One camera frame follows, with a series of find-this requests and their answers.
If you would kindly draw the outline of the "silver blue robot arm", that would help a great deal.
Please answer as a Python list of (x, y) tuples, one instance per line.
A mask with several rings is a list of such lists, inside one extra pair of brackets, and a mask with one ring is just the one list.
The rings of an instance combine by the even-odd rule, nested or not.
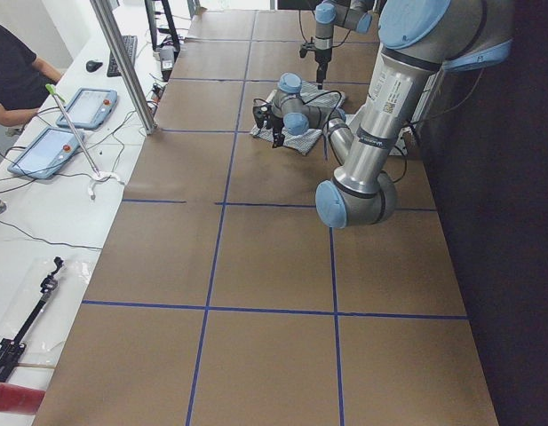
[(314, 8), (314, 18), (314, 59), (318, 65), (316, 82), (321, 89), (332, 59), (334, 27), (366, 34), (372, 14), (364, 1), (352, 1), (349, 6), (340, 5), (336, 1), (321, 1)]
[(322, 222), (332, 228), (372, 225), (389, 218), (396, 205), (393, 181), (383, 171), (401, 128), (414, 114), (428, 78), (439, 70), (466, 71), (504, 61), (512, 45), (512, 1), (353, 1), (349, 7), (323, 1), (314, 11), (316, 32), (304, 45), (319, 64), (323, 81), (336, 27), (358, 33), (378, 20), (381, 49), (369, 95), (349, 128), (334, 107), (310, 106), (300, 95), (302, 80), (286, 73), (277, 91), (253, 114), (258, 127), (273, 132), (274, 145), (285, 134), (322, 130), (340, 161), (330, 180), (321, 182), (315, 204)]

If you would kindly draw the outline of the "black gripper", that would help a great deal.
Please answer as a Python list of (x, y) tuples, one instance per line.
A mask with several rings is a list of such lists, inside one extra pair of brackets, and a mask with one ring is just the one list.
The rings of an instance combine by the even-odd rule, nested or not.
[(273, 132), (272, 148), (282, 147), (284, 145), (284, 135), (282, 133), (283, 119), (275, 115), (270, 116), (270, 124)]
[(318, 87), (323, 86), (326, 78), (326, 65), (331, 62), (332, 49), (314, 49), (314, 59), (319, 64), (316, 72), (316, 82)]

